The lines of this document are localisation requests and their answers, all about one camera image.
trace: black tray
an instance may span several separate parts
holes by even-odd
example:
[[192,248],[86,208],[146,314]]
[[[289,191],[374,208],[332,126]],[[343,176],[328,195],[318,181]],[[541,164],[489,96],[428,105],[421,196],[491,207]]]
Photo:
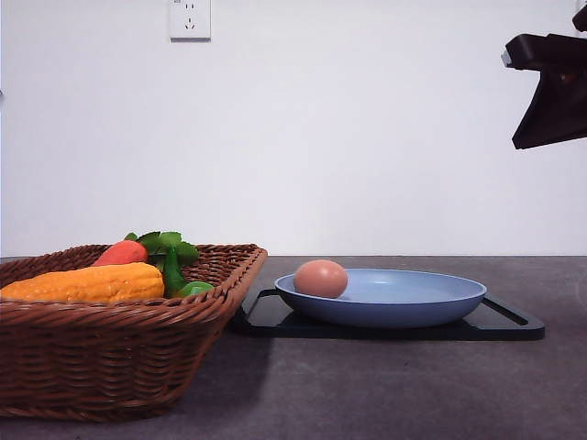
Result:
[[295,312],[275,289],[247,298],[229,328],[250,336],[334,339],[410,339],[460,341],[523,341],[545,336],[545,326],[534,316],[516,310],[490,294],[480,305],[454,323],[422,328],[372,329],[317,321]]

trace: wall outlet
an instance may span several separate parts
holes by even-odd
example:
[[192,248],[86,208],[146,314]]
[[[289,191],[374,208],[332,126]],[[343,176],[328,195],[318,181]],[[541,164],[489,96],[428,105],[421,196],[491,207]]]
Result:
[[210,41],[211,0],[169,0],[169,36],[172,41]]

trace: wicker basket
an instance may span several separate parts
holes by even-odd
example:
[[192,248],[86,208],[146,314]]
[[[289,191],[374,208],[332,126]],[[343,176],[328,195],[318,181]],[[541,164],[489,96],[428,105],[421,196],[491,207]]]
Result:
[[[0,265],[0,287],[92,264],[107,245]],[[0,416],[96,422],[166,413],[242,303],[267,252],[198,246],[183,269],[206,295],[142,302],[0,301]]]

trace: basket rim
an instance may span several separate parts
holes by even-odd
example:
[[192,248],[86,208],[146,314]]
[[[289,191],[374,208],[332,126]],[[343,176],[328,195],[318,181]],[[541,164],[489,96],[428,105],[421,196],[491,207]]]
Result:
[[[103,246],[110,246],[110,245],[80,245],[75,247],[68,247],[64,250],[59,250],[56,252],[47,253],[44,255],[36,256],[36,257],[26,257],[20,258],[13,261],[8,261],[6,263],[0,264],[0,270],[10,270],[12,267],[15,266],[26,266],[27,264],[31,263],[34,260],[55,257],[60,255],[64,252],[74,251],[83,248],[93,248],[93,247],[103,247]],[[68,311],[68,310],[77,310],[81,311],[84,310],[86,312],[91,313],[92,311],[103,311],[109,310],[114,311],[116,310],[118,313],[123,313],[124,311],[132,312],[132,313],[139,313],[141,311],[148,311],[153,310],[156,308],[163,308],[163,309],[178,309],[178,308],[202,308],[205,309],[209,306],[210,302],[220,301],[224,303],[227,300],[227,294],[230,290],[232,290],[235,286],[240,283],[240,280],[251,270],[254,266],[254,263],[257,262],[259,259],[263,261],[265,257],[267,257],[267,251],[259,247],[256,244],[244,244],[244,245],[195,245],[197,248],[243,248],[243,247],[251,247],[250,255],[247,257],[246,260],[242,261],[238,268],[234,269],[231,276],[228,277],[226,280],[222,281],[220,284],[215,286],[214,289],[207,291],[203,295],[190,295],[185,298],[151,298],[151,299],[144,299],[144,300],[132,300],[132,301],[119,301],[119,302],[59,302],[59,301],[25,301],[25,300],[12,300],[9,298],[2,298],[2,290],[0,289],[0,315],[3,309],[7,307],[18,307],[21,309],[32,309],[37,307],[44,307],[47,309],[55,309],[60,311]]]

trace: blue plate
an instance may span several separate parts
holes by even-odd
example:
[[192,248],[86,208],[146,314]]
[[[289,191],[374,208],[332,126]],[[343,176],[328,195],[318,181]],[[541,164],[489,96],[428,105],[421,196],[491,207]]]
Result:
[[487,288],[477,281],[440,273],[396,269],[347,269],[349,285],[336,299],[304,295],[294,275],[275,281],[294,310],[340,325],[371,328],[429,327],[472,312]]

